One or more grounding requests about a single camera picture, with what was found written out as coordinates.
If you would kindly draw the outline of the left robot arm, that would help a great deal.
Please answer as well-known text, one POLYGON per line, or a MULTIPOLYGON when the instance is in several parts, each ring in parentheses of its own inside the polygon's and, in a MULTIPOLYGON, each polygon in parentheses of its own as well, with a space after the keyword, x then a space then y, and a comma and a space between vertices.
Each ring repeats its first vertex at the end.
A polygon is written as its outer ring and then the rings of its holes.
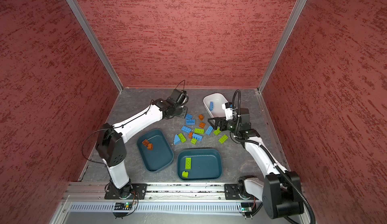
POLYGON ((188 97, 157 99, 140 113, 113 125, 104 124, 99 130, 96 150, 106 166, 110 182, 120 199, 134 194, 131 180, 125 167, 127 150, 125 144, 138 132, 162 119, 180 115, 187 107, 188 97))

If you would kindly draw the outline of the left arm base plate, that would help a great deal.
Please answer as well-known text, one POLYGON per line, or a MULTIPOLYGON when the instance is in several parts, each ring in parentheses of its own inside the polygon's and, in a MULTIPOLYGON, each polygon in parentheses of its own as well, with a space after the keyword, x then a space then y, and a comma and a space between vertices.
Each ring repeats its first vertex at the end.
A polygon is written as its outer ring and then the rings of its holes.
POLYGON ((147 184, 127 184, 123 188, 116 188, 111 182, 105 186, 106 200, 143 200, 147 191, 147 184))

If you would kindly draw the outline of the blue slope brick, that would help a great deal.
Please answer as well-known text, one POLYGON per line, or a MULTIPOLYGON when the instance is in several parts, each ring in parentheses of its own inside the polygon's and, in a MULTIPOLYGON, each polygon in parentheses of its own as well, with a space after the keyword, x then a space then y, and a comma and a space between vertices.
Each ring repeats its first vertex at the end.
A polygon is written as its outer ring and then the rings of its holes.
POLYGON ((174 137, 174 141, 173 141, 174 145, 178 145, 181 143, 181 140, 179 138, 179 136, 176 134, 175 137, 174 137))

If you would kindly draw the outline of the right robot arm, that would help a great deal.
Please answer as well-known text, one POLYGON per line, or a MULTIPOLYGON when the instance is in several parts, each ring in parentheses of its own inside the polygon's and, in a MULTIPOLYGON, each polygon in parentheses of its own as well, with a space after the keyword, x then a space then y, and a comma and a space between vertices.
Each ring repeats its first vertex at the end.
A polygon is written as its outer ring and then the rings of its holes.
POLYGON ((304 213, 300 177, 289 172, 266 148, 259 133, 252 128, 247 108, 225 110, 225 117, 208 119, 214 130, 228 130, 235 142, 253 157, 265 179, 261 183, 253 176, 241 177, 240 192, 260 200, 271 219, 285 218, 304 213))

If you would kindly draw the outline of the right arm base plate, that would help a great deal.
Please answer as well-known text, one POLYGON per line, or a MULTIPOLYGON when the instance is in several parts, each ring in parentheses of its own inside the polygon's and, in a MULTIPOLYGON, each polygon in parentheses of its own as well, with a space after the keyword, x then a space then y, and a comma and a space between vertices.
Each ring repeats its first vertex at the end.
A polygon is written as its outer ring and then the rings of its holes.
POLYGON ((224 184, 226 200, 254 200, 254 196, 246 192, 243 184, 224 184))

